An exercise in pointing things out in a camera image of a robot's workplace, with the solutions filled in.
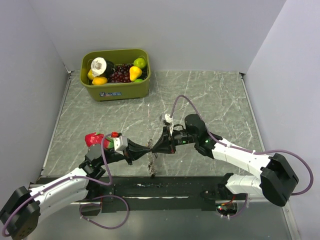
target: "white wall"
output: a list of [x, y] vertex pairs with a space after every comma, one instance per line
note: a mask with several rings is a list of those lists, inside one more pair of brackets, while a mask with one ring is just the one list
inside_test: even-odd
[[68, 73], [28, 1], [0, 1], [0, 29], [2, 209], [39, 177]]
[[29, 0], [69, 70], [143, 48], [154, 70], [247, 72], [286, 0]]
[[[291, 150], [309, 163], [315, 181], [291, 206], [303, 240], [320, 239], [320, 1], [287, 0], [245, 76], [253, 111], [268, 150]], [[309, 181], [296, 159], [290, 163]]]

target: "green apple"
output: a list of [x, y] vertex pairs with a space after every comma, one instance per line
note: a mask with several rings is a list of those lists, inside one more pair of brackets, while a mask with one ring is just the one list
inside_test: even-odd
[[147, 63], [143, 58], [139, 57], [136, 60], [134, 60], [133, 65], [140, 68], [140, 69], [144, 69], [146, 67]]

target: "marble tabletop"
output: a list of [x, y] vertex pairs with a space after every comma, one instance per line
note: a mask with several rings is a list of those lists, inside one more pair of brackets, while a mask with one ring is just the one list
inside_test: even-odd
[[[145, 98], [94, 101], [80, 84], [79, 71], [72, 73], [70, 86], [54, 134], [43, 177], [63, 176], [84, 160], [88, 147], [85, 135], [93, 132], [121, 132], [132, 141], [146, 145], [162, 132], [161, 113], [170, 113], [175, 98], [184, 94], [195, 104], [210, 131], [241, 147], [261, 151], [255, 121], [238, 72], [156, 71]], [[184, 124], [193, 114], [186, 100], [180, 99], [174, 123]], [[148, 176], [145, 155], [129, 166], [126, 161], [109, 165], [115, 176]], [[158, 176], [223, 176], [247, 174], [227, 162], [200, 155], [192, 145], [177, 148], [176, 154], [158, 154]]]

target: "green bin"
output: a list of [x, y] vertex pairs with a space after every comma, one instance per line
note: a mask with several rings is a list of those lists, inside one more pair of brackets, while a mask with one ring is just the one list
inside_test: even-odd
[[[137, 58], [144, 58], [147, 68], [147, 77], [142, 82], [90, 85], [90, 80], [88, 79], [87, 74], [90, 70], [91, 62], [98, 57], [111, 61], [115, 65], [133, 64], [134, 60], [136, 60]], [[148, 94], [150, 75], [149, 56], [147, 52], [142, 49], [135, 48], [93, 51], [84, 56], [82, 60], [80, 82], [83, 86], [85, 86], [91, 97], [98, 102], [118, 99], [135, 99], [143, 98]]]

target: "bunch of red grapes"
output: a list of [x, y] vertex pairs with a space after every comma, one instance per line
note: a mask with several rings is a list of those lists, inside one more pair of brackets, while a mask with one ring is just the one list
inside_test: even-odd
[[[122, 64], [116, 65], [115, 71], [108, 77], [108, 83], [131, 83], [129, 70], [133, 64]], [[147, 68], [142, 70], [142, 75], [138, 77], [139, 79], [147, 78]]]

